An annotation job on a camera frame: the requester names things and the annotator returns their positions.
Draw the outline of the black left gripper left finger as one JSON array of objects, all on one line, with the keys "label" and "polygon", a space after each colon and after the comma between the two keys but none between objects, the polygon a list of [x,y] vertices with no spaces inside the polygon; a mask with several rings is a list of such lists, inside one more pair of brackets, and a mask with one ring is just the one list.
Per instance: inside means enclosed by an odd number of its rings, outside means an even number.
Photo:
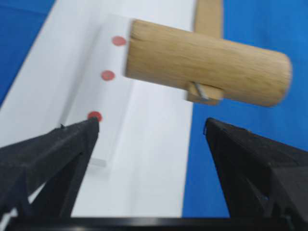
[{"label": "black left gripper left finger", "polygon": [[91,118],[0,149],[0,214],[70,217],[99,134]]}]

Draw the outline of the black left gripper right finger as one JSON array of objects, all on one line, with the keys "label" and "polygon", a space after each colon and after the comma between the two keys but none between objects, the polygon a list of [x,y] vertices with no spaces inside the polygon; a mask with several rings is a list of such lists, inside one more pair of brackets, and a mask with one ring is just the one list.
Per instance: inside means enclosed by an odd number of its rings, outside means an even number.
[{"label": "black left gripper right finger", "polygon": [[205,137],[231,217],[308,217],[308,153],[213,118]]}]

